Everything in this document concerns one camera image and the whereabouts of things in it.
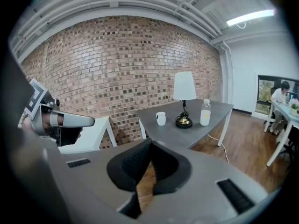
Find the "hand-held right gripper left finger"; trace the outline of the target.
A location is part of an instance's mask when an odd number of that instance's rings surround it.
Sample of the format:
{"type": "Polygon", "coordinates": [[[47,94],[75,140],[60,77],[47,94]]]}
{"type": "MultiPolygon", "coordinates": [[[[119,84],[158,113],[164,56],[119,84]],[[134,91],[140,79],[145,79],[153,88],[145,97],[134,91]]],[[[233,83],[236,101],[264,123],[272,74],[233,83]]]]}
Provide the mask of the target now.
{"type": "Polygon", "coordinates": [[[61,154],[60,189],[71,224],[147,224],[136,186],[150,162],[151,140],[102,151],[61,154]]]}

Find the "white desk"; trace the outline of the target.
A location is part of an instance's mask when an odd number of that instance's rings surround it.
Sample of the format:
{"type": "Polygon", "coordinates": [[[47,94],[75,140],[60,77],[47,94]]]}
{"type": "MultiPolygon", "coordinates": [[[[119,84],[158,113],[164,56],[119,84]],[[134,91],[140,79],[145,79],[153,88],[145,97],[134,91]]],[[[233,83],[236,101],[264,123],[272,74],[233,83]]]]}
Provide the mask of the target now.
{"type": "Polygon", "coordinates": [[[266,163],[266,166],[270,166],[274,160],[277,158],[277,156],[279,155],[279,153],[281,152],[287,138],[288,135],[292,129],[293,126],[295,126],[296,128],[299,128],[299,116],[294,116],[291,114],[291,108],[288,106],[285,106],[283,104],[279,104],[275,101],[271,102],[271,109],[270,109],[270,114],[267,118],[267,123],[266,126],[264,128],[264,132],[267,132],[267,129],[269,127],[270,124],[270,120],[271,120],[271,114],[273,112],[273,108],[278,109],[278,111],[286,118],[286,120],[288,121],[286,130],[280,140],[280,142],[278,143],[278,146],[276,147],[276,150],[274,151],[274,153],[272,154],[272,156],[269,158],[269,160],[266,163]]]}

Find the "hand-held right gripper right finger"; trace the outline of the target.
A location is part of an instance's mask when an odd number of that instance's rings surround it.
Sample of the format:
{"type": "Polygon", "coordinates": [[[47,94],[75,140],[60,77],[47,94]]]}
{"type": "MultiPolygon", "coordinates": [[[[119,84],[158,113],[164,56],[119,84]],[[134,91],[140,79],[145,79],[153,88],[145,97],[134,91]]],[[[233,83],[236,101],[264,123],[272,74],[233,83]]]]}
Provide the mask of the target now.
{"type": "Polygon", "coordinates": [[[180,187],[154,195],[140,215],[142,224],[253,224],[276,198],[255,180],[211,155],[158,142],[189,165],[156,184],[173,185],[184,175],[180,187]]]}

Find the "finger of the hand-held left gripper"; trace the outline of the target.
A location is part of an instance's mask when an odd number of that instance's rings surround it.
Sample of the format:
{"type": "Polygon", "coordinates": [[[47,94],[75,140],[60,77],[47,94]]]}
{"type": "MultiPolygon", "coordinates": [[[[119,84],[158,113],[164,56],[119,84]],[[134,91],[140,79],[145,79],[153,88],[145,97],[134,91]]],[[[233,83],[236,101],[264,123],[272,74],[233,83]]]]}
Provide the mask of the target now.
{"type": "Polygon", "coordinates": [[[61,146],[73,145],[79,138],[81,127],[75,128],[61,128],[61,146]]]}
{"type": "Polygon", "coordinates": [[[66,112],[63,116],[63,127],[90,127],[95,123],[95,119],[89,116],[76,115],[66,112]]]}

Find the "dark grey table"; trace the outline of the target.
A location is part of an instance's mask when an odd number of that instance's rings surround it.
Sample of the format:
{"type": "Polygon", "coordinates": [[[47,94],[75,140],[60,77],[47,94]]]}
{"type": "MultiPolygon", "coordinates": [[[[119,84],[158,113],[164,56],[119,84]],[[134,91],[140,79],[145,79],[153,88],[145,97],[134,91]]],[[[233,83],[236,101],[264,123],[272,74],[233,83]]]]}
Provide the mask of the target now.
{"type": "Polygon", "coordinates": [[[186,102],[187,111],[193,124],[191,128],[182,129],[175,125],[175,118],[183,110],[182,102],[174,102],[166,105],[155,106],[138,110],[136,112],[139,118],[142,137],[145,139],[147,134],[156,141],[162,141],[168,145],[176,145],[184,148],[191,148],[225,120],[221,136],[218,141],[220,147],[223,143],[228,124],[230,121],[232,104],[211,101],[211,118],[208,126],[200,124],[202,99],[194,99],[186,102]],[[166,113],[166,123],[159,126],[156,121],[156,113],[166,113]]]}

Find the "small potted plant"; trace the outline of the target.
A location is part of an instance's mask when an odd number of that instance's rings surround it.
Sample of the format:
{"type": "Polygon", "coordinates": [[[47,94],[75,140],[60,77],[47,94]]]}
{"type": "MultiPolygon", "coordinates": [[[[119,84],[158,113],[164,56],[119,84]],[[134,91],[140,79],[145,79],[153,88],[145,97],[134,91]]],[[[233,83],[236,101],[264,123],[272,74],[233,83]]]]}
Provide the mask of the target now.
{"type": "Polygon", "coordinates": [[[291,108],[290,114],[293,116],[297,116],[299,113],[299,101],[295,98],[290,99],[289,107],[291,108]]]}

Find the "white wall pipe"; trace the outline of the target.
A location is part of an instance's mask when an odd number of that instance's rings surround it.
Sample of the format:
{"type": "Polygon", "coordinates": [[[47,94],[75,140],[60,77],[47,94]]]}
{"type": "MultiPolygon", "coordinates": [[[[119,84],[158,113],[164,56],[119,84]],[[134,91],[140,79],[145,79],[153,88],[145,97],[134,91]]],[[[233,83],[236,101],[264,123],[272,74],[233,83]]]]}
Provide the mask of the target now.
{"type": "Polygon", "coordinates": [[[228,103],[233,103],[233,92],[234,92],[234,81],[233,81],[233,66],[231,61],[231,48],[227,45],[225,41],[222,41],[221,48],[225,52],[226,57],[226,67],[228,73],[228,103]]]}

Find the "white shade table lamp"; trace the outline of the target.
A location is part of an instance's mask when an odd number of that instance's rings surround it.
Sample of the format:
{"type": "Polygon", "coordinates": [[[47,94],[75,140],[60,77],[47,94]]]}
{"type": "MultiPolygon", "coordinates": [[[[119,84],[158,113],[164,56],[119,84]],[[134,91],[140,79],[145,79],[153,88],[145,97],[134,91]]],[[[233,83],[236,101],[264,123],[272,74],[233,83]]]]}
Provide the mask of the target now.
{"type": "Polygon", "coordinates": [[[182,101],[183,110],[175,119],[177,127],[188,129],[192,127],[192,120],[189,118],[186,101],[196,99],[196,90],[191,71],[177,72],[174,76],[173,99],[182,101]]]}

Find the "white cup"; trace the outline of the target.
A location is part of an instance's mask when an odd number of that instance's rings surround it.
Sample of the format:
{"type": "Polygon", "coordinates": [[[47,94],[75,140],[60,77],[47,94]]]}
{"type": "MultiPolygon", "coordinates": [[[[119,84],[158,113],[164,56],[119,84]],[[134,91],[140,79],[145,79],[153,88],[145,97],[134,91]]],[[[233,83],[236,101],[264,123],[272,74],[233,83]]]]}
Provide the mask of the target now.
{"type": "Polygon", "coordinates": [[[157,112],[156,113],[156,121],[159,126],[164,126],[166,123],[166,113],[165,112],[157,112]]]}

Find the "black framed window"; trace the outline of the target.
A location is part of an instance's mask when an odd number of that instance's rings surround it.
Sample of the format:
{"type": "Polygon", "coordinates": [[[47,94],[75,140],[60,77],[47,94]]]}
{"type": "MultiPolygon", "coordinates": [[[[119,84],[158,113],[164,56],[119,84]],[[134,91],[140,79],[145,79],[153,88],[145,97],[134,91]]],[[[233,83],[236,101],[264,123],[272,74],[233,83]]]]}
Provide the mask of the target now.
{"type": "Polygon", "coordinates": [[[290,85],[290,89],[285,95],[284,104],[289,105],[289,101],[292,98],[299,100],[299,80],[266,75],[258,75],[257,78],[258,89],[255,112],[269,115],[271,108],[271,96],[275,91],[272,87],[274,82],[277,80],[280,80],[281,83],[283,81],[287,81],[290,85]]]}

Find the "long ceiling light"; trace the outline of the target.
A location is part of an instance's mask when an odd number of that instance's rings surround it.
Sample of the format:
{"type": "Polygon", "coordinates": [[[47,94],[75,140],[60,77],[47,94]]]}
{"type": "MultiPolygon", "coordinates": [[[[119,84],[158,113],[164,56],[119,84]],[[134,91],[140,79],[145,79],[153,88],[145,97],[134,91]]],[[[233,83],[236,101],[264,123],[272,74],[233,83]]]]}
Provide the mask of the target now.
{"type": "Polygon", "coordinates": [[[239,24],[241,22],[246,22],[246,21],[250,21],[250,20],[253,20],[253,19],[269,17],[269,16],[274,16],[274,15],[275,15],[275,10],[274,9],[257,11],[257,12],[245,14],[245,15],[230,19],[230,20],[227,21],[227,25],[228,26],[233,26],[233,25],[239,24]]]}

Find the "black office chair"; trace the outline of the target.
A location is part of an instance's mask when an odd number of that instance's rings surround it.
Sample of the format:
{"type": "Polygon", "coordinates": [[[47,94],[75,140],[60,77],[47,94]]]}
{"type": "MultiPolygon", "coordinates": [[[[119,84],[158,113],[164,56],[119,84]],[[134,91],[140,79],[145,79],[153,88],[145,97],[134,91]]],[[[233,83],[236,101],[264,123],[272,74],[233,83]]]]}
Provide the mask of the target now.
{"type": "Polygon", "coordinates": [[[279,155],[289,155],[290,165],[288,168],[290,168],[290,166],[299,154],[299,129],[293,126],[290,130],[290,133],[288,134],[287,139],[288,141],[286,144],[284,144],[283,151],[281,151],[279,155]]]}

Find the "clear plastic bottle white cap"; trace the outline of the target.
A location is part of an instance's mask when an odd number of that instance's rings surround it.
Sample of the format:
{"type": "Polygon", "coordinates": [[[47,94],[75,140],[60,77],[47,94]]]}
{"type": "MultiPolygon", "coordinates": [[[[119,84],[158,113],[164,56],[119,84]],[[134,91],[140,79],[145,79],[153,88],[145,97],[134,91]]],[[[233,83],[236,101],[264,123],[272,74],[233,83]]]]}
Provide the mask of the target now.
{"type": "Polygon", "coordinates": [[[210,122],[210,116],[211,116],[210,100],[204,99],[201,107],[201,113],[200,113],[200,124],[202,126],[208,126],[210,122]]]}

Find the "white ceiling pipes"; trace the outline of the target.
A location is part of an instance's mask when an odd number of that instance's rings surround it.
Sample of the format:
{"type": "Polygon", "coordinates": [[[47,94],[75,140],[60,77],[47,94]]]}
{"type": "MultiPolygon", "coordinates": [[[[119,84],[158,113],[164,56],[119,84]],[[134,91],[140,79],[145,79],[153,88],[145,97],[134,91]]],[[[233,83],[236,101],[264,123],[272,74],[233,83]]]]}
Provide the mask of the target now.
{"type": "Polygon", "coordinates": [[[11,49],[23,61],[37,46],[74,24],[106,16],[141,16],[174,24],[208,41],[223,29],[200,0],[31,0],[10,35],[11,49]]]}

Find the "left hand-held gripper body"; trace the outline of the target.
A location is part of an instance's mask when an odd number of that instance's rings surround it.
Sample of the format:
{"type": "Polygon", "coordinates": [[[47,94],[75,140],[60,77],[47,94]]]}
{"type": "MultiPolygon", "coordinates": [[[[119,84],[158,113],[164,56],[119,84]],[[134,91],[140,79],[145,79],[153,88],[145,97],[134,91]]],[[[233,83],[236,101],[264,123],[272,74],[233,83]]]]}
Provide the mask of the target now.
{"type": "Polygon", "coordinates": [[[61,146],[63,114],[59,110],[60,101],[36,79],[30,81],[34,94],[23,112],[23,130],[33,131],[42,139],[61,146]]]}

